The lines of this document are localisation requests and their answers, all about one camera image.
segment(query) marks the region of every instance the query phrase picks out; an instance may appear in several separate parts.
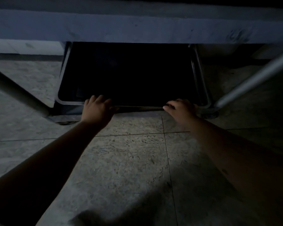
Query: person's left arm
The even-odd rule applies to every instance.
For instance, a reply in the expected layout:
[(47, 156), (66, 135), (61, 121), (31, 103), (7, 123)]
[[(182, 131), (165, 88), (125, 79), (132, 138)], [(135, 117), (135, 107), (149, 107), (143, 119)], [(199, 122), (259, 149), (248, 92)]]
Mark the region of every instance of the person's left arm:
[(0, 224), (35, 225), (114, 113), (111, 99), (92, 96), (78, 125), (0, 177)]

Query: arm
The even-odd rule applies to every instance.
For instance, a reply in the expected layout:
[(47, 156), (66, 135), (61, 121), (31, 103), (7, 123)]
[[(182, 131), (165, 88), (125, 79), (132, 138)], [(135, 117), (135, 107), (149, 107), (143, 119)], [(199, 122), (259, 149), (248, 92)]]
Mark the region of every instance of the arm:
[(61, 191), (84, 149), (111, 120), (111, 99), (92, 96), (73, 129), (0, 177), (0, 223), (35, 225)]
[(188, 128), (227, 180), (254, 200), (272, 225), (283, 225), (283, 156), (197, 117), (186, 100), (167, 105), (164, 110)]

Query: tile floor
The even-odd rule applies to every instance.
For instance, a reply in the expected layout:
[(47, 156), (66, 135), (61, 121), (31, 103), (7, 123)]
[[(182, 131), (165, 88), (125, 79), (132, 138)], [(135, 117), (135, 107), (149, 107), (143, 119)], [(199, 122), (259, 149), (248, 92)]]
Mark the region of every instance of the tile floor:
[[(0, 61), (0, 71), (53, 105), (59, 62)], [(206, 67), (212, 95), (258, 67)], [(211, 122), (283, 154), (283, 74)], [(0, 176), (73, 126), (59, 126), (0, 93)], [(239, 194), (166, 113), (113, 118), (91, 142), (42, 225), (259, 225)]]

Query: hand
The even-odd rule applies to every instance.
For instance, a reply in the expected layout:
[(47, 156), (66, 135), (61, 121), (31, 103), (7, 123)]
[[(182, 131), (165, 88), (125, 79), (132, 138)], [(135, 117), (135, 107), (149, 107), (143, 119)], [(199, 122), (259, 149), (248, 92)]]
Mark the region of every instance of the hand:
[(190, 121), (198, 119), (195, 105), (188, 100), (169, 101), (167, 105), (163, 106), (163, 109), (183, 126), (188, 126)]
[(84, 103), (81, 122), (99, 125), (102, 129), (110, 122), (116, 110), (111, 99), (105, 100), (103, 95), (98, 98), (93, 95)]

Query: metal tube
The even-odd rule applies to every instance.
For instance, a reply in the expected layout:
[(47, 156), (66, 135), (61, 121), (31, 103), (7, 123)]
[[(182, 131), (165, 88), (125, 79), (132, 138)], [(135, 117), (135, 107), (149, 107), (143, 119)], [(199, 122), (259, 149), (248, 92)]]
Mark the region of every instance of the metal tube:
[(50, 107), (0, 72), (0, 91), (34, 109), (41, 116), (49, 115)]
[(279, 73), (281, 70), (283, 70), (283, 53), (279, 57), (271, 60), (257, 73), (255, 73), (254, 75), (246, 79), (240, 85), (238, 85), (233, 90), (231, 90), (229, 93), (222, 96), (215, 103), (214, 107), (219, 108), (219, 109), (224, 107), (228, 103), (232, 102), (233, 100), (237, 99), (238, 97), (244, 95), (248, 91), (257, 87), (261, 83), (270, 79), (271, 77)]

